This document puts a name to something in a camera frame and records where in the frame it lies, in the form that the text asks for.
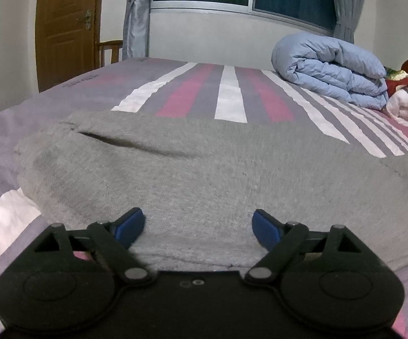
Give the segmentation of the grey sweat pants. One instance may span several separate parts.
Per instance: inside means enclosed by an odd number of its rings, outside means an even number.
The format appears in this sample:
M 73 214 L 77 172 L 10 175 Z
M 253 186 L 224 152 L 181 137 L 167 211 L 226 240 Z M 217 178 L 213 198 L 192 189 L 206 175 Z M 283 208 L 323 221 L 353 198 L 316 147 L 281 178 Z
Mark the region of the grey sweat pants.
M 393 270 L 408 266 L 408 155 L 377 158 L 296 123 L 252 125 L 76 112 L 15 148 L 18 182 L 71 229 L 133 207 L 133 251 L 155 269 L 246 269 L 257 209 L 311 230 L 341 224 Z

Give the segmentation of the striped purple pink bedsheet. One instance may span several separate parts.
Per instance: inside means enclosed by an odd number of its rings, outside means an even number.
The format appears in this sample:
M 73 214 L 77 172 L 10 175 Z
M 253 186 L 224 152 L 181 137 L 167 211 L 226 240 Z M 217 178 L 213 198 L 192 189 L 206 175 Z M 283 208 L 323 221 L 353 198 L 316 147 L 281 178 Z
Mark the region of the striped purple pink bedsheet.
M 318 96 L 269 70 L 154 58 L 124 60 L 0 112 L 0 274 L 46 226 L 18 186 L 14 147 L 24 136 L 81 109 L 239 123 L 291 121 L 360 146 L 370 155 L 408 154 L 408 127 L 380 112 Z

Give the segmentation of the folded light blue duvet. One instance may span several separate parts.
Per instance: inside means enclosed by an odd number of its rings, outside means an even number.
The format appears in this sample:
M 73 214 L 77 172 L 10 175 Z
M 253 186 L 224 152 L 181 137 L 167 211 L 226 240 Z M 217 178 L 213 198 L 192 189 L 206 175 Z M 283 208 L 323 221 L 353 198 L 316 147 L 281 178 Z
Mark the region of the folded light blue duvet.
M 289 34 L 271 54 L 275 71 L 290 83 L 358 107 L 381 110 L 388 101 L 386 69 L 370 51 L 337 38 Z

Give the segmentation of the wooden chair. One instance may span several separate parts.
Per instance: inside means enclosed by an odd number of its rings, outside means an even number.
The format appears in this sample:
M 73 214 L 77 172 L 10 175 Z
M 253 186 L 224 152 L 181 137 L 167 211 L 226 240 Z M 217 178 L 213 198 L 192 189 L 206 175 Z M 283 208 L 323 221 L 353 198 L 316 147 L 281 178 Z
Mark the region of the wooden chair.
M 110 63 L 115 64 L 120 60 L 122 40 L 98 42 L 95 45 L 95 67 L 103 68 L 106 65 L 106 52 L 110 52 Z

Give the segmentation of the brown wooden door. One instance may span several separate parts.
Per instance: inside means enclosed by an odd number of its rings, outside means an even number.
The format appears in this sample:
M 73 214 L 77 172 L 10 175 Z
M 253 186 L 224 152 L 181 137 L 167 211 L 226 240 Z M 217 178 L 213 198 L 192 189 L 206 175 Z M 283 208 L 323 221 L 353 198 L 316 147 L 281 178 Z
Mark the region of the brown wooden door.
M 43 92 L 97 68 L 102 0 L 37 0 L 35 52 Z

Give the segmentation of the grey curtain left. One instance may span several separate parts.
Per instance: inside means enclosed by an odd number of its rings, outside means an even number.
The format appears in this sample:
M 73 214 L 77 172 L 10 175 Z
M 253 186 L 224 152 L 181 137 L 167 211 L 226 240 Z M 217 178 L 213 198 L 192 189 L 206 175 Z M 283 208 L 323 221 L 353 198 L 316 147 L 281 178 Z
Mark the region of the grey curtain left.
M 123 59 L 146 57 L 151 0 L 126 0 L 123 23 Z

